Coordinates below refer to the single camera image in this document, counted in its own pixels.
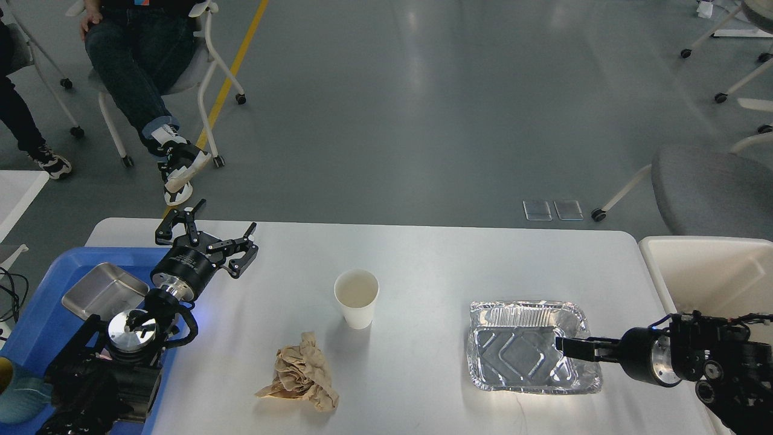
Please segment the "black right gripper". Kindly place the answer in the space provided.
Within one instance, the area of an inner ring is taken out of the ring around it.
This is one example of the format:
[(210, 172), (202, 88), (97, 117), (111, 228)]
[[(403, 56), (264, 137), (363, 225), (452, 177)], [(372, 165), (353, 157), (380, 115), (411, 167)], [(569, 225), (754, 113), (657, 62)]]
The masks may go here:
[(670, 336), (664, 330), (635, 327), (620, 339), (555, 337), (555, 347), (567, 358), (619, 363), (638, 382), (666, 388), (682, 382), (673, 368)]

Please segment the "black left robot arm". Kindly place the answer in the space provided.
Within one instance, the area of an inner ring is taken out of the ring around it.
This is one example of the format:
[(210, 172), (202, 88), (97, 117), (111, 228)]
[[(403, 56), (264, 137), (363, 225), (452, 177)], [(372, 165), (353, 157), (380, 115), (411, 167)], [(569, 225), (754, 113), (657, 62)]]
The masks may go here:
[(204, 205), (174, 209), (158, 225), (155, 242), (169, 250), (151, 270), (143, 300), (113, 315), (89, 314), (53, 358), (44, 380), (53, 388), (54, 413), (39, 434), (107, 434), (116, 421), (146, 421), (164, 353), (197, 337), (197, 298), (218, 270), (237, 279), (258, 253), (255, 222), (238, 239), (196, 228)]

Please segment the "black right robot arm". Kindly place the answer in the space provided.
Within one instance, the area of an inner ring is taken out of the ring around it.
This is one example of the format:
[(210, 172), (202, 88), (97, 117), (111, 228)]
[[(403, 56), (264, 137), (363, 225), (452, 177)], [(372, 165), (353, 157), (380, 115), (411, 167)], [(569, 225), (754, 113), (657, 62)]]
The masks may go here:
[(771, 429), (771, 345), (751, 341), (752, 324), (770, 324), (770, 314), (708, 317), (699, 311), (668, 314), (659, 322), (629, 329), (621, 338), (557, 338), (564, 356), (617, 363), (630, 378), (674, 387), (694, 383), (699, 401), (736, 434)]

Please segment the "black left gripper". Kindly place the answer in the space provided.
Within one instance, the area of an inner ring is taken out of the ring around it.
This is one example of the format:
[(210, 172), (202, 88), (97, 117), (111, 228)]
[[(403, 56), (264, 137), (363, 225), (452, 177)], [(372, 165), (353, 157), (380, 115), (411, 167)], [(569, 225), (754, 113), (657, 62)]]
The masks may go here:
[[(253, 237), (256, 222), (251, 222), (238, 239), (220, 240), (202, 234), (196, 228), (195, 215), (206, 203), (202, 199), (191, 208), (170, 210), (155, 230), (155, 245), (172, 247), (152, 270), (151, 282), (177, 300), (197, 300), (218, 269), (239, 279), (259, 251)], [(176, 225), (183, 225), (184, 234), (172, 239)]]

